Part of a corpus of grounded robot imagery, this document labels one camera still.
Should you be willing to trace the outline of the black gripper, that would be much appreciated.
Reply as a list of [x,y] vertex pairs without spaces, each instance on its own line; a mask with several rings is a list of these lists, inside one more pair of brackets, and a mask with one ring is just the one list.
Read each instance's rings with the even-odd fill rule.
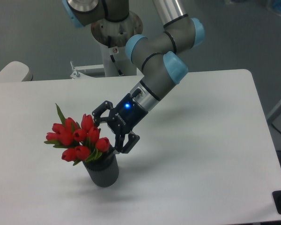
[[[107,110],[110,110],[109,116],[102,117],[102,114]],[[130,131],[147,114],[148,111],[133,101],[133,96],[130,93],[126,94],[116,107],[113,108],[113,103],[106,100],[92,112],[94,126],[98,127],[101,123],[107,123],[114,134],[128,134],[126,144],[124,144],[124,137],[116,137],[116,141],[119,141],[118,145],[116,147],[110,145],[109,148],[109,151],[113,154],[128,154],[131,151],[140,140],[140,136]]]

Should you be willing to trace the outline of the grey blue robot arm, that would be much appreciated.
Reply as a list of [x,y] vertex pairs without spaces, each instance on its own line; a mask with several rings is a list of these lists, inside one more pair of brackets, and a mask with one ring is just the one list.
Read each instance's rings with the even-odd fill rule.
[[204,40],[204,27],[198,19],[188,16],[180,0],[154,1],[164,31],[152,39],[134,33],[126,0],[65,0],[63,6],[76,27],[113,24],[113,28],[102,28],[108,42],[119,34],[120,27],[124,28],[126,55],[143,78],[116,106],[106,101],[93,111],[93,116],[96,125],[105,122],[115,134],[115,144],[108,155],[126,154],[139,140],[133,128],[187,74],[188,68],[178,54]]

